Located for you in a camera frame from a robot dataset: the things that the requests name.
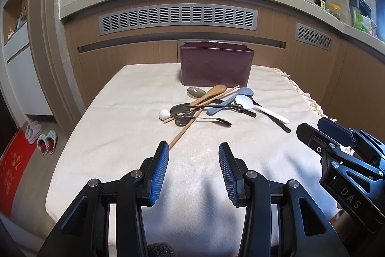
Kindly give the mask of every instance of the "purple plastic basket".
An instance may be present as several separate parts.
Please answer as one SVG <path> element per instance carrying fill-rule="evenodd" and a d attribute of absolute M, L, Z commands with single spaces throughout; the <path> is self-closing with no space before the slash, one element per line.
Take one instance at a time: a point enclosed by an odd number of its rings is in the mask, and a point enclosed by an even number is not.
<path fill-rule="evenodd" d="M 180 46 L 184 86 L 247 86 L 254 51 L 246 45 L 188 41 Z"/>

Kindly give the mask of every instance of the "pink slipper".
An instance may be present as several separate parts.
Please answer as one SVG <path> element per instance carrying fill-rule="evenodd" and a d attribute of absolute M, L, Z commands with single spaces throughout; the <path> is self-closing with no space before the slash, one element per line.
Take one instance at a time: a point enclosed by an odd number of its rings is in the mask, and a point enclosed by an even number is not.
<path fill-rule="evenodd" d="M 32 122 L 30 122 L 30 123 L 28 123 L 27 124 L 27 126 L 26 126 L 26 132 L 25 132 L 25 134 L 24 134 L 24 136 L 26 137 L 26 139 L 28 139 L 29 138 L 29 132 L 31 131 L 31 126 L 33 126 L 33 125 L 37 125 L 37 121 L 35 120 L 35 121 L 32 121 Z"/>
<path fill-rule="evenodd" d="M 32 125 L 29 129 L 28 143 L 34 143 L 42 132 L 43 127 L 40 124 Z"/>

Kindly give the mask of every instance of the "red doormat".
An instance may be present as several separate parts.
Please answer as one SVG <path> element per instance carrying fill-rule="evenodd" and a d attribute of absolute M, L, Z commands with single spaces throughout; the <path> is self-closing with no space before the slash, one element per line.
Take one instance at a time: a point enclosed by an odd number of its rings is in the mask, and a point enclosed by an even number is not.
<path fill-rule="evenodd" d="M 29 144 L 23 132 L 18 132 L 4 153 L 0 164 L 0 211 L 11 216 L 13 199 L 36 145 Z"/>

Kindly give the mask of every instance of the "jar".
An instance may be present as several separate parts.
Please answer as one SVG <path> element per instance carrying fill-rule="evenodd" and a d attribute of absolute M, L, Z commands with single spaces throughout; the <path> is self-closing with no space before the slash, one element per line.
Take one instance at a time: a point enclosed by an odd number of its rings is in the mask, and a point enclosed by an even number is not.
<path fill-rule="evenodd" d="M 338 20 L 341 20 L 340 19 L 340 13 L 341 13 L 341 7 L 340 6 L 338 6 L 336 4 L 330 4 L 329 5 L 329 11 Z"/>

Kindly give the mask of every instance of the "white cabinet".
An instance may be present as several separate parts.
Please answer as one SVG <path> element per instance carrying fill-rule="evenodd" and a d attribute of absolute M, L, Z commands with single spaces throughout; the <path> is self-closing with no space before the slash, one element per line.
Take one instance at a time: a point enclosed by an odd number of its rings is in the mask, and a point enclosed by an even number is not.
<path fill-rule="evenodd" d="M 27 23 L 24 23 L 20 29 L 9 39 L 9 41 L 4 45 L 3 55 L 4 61 L 8 62 L 14 54 L 16 54 L 20 49 L 29 44 L 28 39 L 28 28 Z"/>
<path fill-rule="evenodd" d="M 52 115 L 37 78 L 31 49 L 27 47 L 15 56 L 6 69 L 22 112 L 26 115 Z"/>

